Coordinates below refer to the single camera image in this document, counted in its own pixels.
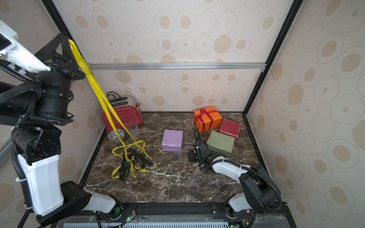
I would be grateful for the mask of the yellow ribbon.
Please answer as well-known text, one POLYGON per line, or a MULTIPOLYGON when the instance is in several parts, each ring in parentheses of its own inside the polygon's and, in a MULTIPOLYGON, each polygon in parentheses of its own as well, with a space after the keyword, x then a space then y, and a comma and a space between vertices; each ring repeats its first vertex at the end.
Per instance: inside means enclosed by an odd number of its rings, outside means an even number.
POLYGON ((151 157, 145 151, 143 140, 116 147, 112 150, 112 154, 122 159, 121 164, 112 171, 112 179, 126 181, 129 174, 136 178, 136 173, 146 173, 146 167, 153 165, 151 157))
MULTIPOLYGON (((102 109, 104 110, 113 131, 116 133, 116 126, 113 122, 112 116, 122 126, 123 130, 132 138, 133 143, 137 142, 137 140, 135 140, 132 137, 132 135, 128 132, 128 130, 126 129, 124 124, 121 122, 121 120, 117 116, 117 114, 116 114, 115 110, 113 109, 113 107, 111 106, 107 96, 105 95, 105 93, 101 89, 100 85, 96 81, 95 77, 91 73, 86 61, 81 56, 81 53, 80 53, 79 49, 77 48, 76 44, 74 43, 74 41, 72 41, 71 39, 68 39, 68 41, 69 41, 69 45, 70 45, 72 54, 73 54, 73 56, 74 56, 74 58, 75 58, 75 60, 78 64, 79 68, 85 73, 86 78, 87 78, 89 84, 91 85, 95 95, 97 96, 97 98, 99 100, 99 103, 100 103, 102 109)), ((122 146, 126 145, 124 143, 124 141, 120 140, 120 142, 121 142, 122 146)))

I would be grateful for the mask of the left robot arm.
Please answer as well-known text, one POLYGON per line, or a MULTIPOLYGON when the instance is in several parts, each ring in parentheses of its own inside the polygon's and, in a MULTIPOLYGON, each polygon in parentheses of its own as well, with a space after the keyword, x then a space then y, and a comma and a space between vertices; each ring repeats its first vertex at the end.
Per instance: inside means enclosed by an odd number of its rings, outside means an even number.
POLYGON ((73 181, 60 182, 60 127, 73 120, 67 110, 74 99, 72 82, 85 78, 67 36, 58 34, 29 58, 18 51, 16 40, 2 32, 1 53, 7 59, 1 60, 1 69, 21 82, 1 83, 1 124, 13 127, 11 161, 25 200, 18 226, 23 227, 31 213, 41 227, 81 211, 121 218, 123 207, 115 197, 73 181))

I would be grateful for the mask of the dark red gift box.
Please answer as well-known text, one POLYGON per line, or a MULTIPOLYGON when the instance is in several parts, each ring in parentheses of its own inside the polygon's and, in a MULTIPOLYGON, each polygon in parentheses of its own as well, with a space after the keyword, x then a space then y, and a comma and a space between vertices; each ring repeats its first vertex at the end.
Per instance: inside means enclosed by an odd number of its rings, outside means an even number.
POLYGON ((237 141, 239 134, 240 134, 240 129, 241 129, 240 123, 237 123, 237 122, 234 122, 234 121, 231 121, 228 119, 224 119, 220 126, 219 132, 221 134, 233 137, 233 138, 235 138, 235 141, 237 141))

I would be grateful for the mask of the black ribbon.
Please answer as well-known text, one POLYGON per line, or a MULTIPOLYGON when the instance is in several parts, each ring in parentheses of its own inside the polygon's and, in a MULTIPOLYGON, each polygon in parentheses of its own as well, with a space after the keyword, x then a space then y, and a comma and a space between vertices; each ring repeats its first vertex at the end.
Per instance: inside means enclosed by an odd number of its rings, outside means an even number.
POLYGON ((135 150, 127 152, 127 158, 123 158, 121 165, 117 171, 118 178, 122 181, 126 181, 129 175, 136 178, 136 174, 146 173, 145 168, 147 166, 153 166, 154 163, 149 161, 144 153, 139 153, 135 150))

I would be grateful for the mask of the purple gift box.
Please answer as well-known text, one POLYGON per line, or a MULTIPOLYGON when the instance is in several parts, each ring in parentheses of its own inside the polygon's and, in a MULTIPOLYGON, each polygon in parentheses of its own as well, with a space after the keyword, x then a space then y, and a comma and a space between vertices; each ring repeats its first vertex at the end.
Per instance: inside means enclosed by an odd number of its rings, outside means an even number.
POLYGON ((182 152, 183 131, 165 130, 162 140, 162 150, 164 152, 182 152))

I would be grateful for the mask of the green gift box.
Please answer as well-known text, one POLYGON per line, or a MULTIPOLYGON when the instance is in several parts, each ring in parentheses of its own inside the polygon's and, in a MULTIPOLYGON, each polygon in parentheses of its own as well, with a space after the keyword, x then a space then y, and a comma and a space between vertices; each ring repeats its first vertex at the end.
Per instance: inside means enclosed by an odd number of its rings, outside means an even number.
POLYGON ((210 151, 225 157, 231 157, 234 143, 234 137, 224 135, 217 131, 212 131, 207 141, 210 151))

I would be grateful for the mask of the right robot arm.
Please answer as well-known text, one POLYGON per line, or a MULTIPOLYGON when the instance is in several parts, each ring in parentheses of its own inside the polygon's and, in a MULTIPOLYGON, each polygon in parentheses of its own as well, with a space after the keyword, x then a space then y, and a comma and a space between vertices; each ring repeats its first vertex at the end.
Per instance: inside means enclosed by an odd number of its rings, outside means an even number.
POLYGON ((261 165, 243 165, 214 154, 197 128, 194 130, 189 162, 198 163, 203 173, 211 171, 222 174, 241 185, 243 192, 230 196, 224 203, 229 217, 235 217, 247 210, 264 214, 266 211, 278 211, 282 208, 281 192, 261 165))

